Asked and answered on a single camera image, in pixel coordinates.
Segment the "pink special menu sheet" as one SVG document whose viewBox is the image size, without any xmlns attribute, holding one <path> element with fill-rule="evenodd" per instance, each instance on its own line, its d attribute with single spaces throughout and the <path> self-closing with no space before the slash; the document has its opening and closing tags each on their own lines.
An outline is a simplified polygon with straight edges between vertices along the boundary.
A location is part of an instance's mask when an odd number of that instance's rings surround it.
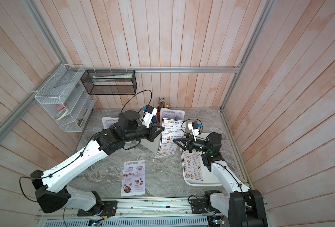
<svg viewBox="0 0 335 227">
<path fill-rule="evenodd" d="M 146 161 L 124 162 L 121 196 L 145 195 Z"/>
</svg>

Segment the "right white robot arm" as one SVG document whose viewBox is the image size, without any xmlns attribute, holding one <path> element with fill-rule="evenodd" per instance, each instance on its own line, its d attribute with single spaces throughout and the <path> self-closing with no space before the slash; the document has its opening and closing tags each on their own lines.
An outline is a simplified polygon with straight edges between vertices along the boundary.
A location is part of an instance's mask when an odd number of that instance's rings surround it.
<svg viewBox="0 0 335 227">
<path fill-rule="evenodd" d="M 231 227 L 267 227 L 262 194 L 243 184 L 227 166 L 221 164 L 225 161 L 220 153 L 221 138 L 222 135 L 216 132 L 210 133 L 203 140 L 185 134 L 173 142 L 184 151 L 201 151 L 203 165 L 229 194 L 225 196 L 219 190 L 205 192 L 204 204 L 207 210 L 221 213 Z"/>
</svg>

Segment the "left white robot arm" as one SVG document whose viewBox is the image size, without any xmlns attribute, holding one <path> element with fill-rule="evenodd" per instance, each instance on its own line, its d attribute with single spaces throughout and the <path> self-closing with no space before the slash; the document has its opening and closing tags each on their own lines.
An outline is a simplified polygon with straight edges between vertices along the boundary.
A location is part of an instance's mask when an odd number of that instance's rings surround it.
<svg viewBox="0 0 335 227">
<path fill-rule="evenodd" d="M 151 120 L 150 113 L 144 117 L 132 110 L 120 113 L 117 123 L 92 135 L 80 151 L 53 168 L 34 171 L 30 179 L 42 211 L 53 213 L 72 208 L 91 216 L 100 214 L 104 203 L 96 191 L 76 190 L 68 183 L 94 163 L 123 149 L 126 142 L 143 139 L 153 142 L 164 131 L 164 127 L 152 124 Z"/>
</svg>

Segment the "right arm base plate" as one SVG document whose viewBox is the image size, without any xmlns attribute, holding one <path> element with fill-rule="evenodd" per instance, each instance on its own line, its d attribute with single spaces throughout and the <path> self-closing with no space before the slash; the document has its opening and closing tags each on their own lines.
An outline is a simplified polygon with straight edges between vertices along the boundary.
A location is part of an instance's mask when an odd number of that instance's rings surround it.
<svg viewBox="0 0 335 227">
<path fill-rule="evenodd" d="M 206 209 L 204 199 L 190 198 L 188 202 L 191 206 L 191 211 L 193 214 L 211 213 Z"/>
</svg>

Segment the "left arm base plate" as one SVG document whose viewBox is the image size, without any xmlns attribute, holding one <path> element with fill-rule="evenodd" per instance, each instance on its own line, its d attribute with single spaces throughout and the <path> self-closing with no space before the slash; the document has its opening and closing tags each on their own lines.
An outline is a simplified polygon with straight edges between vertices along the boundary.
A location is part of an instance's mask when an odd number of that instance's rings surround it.
<svg viewBox="0 0 335 227">
<path fill-rule="evenodd" d="M 93 208 L 89 211 L 78 210 L 78 217 L 87 217 L 87 216 L 103 216 L 111 217 L 116 214 L 118 201 L 102 201 L 98 202 Z"/>
</svg>

